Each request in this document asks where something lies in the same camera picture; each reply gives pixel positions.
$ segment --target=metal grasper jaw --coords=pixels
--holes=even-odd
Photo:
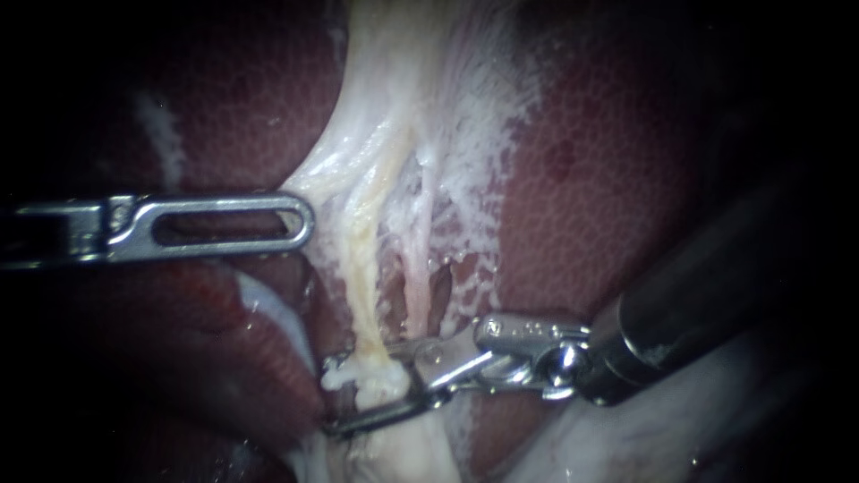
[[[412,376],[398,402],[359,411],[323,425],[329,436],[351,438],[443,406],[458,391],[494,394],[533,390],[548,400],[571,397],[573,374],[587,364],[590,331],[570,317],[535,318],[495,313],[475,318],[449,339],[393,343],[388,355]],[[338,363],[348,352],[327,360]]]
[[[282,236],[240,240],[163,243],[155,235],[162,216],[275,212],[285,220]],[[313,235],[315,218],[303,199],[283,192],[220,196],[157,197],[118,195],[105,199],[30,203],[0,212],[0,223],[12,225],[0,240],[0,269],[22,270],[90,263],[124,263],[227,255],[283,253],[298,250]],[[56,240],[48,253],[27,250],[32,222],[59,222],[46,234]],[[16,232],[15,226],[24,228]]]

